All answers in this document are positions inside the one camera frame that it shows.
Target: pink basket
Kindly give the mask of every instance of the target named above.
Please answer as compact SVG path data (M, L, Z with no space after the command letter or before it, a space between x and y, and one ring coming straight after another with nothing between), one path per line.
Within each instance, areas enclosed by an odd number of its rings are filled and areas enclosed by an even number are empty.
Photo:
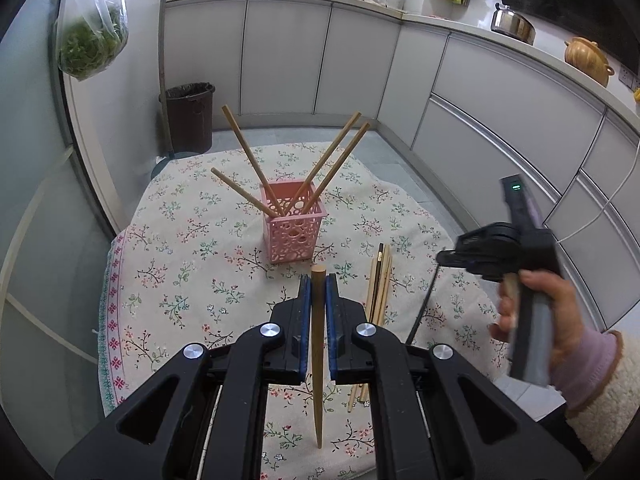
M279 182L270 181L269 184L282 204L289 202L303 182L303 180L281 180ZM264 242L267 244L269 261L272 264L308 260L313 257L320 224L327 212L320 199L312 206L309 213L301 215L300 211L315 190L316 187L310 184L287 216L271 218L268 215L262 215L264 218ZM263 186L260 186L260 195L262 203L275 210L271 200L267 198Z

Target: clay pot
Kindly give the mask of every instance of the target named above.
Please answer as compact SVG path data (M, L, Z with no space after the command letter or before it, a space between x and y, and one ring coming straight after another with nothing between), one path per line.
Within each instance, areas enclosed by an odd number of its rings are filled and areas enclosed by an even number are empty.
M564 44L566 45L564 60L606 87L609 76L614 75L615 72L609 66L609 60L599 49L598 44L585 38L571 38L570 43L565 41Z

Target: table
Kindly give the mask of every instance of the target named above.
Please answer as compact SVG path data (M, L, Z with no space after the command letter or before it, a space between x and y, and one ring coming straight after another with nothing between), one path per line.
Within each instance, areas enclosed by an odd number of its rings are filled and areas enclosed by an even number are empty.
M267 178L304 178L328 143L253 148ZM316 178L320 182L339 148ZM265 258L262 214L214 177L216 166L254 196L258 177L241 150L174 160L149 184L132 223L113 242L100 306L100 390L105 413L190 342L233 343L295 297L310 261L272 266ZM337 275L343 297L364 302L370 259L390 243L394 268L385 325L404 340L417 315L435 254L453 242L433 216L398 186L376 179L350 156L325 190L314 261ZM475 277L442 269L416 336L445 342L494 378L506 345L486 325L494 306ZM342 480L374 467L368 401L347 413L350 386L325 370L324 446L318 449L310 375L300 386L270 387L261 480Z

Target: plastic bag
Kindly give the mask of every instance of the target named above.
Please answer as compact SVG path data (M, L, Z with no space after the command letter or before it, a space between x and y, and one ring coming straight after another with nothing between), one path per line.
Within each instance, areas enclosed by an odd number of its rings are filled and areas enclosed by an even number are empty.
M82 81L105 70L127 43L124 0L66 0L58 17L58 66Z

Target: cooking pot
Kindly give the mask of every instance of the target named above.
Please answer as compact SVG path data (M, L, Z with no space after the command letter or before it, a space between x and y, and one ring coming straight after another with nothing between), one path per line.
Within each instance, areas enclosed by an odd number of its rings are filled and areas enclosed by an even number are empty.
M509 6L502 6L500 3L495 4L491 30L530 45L533 45L533 40L536 37L536 29L527 18L513 12Z
M585 38L571 38L570 42L565 41L564 44L566 45L564 60L606 87L609 76L614 75L615 72L609 66L609 60L599 49L598 44Z

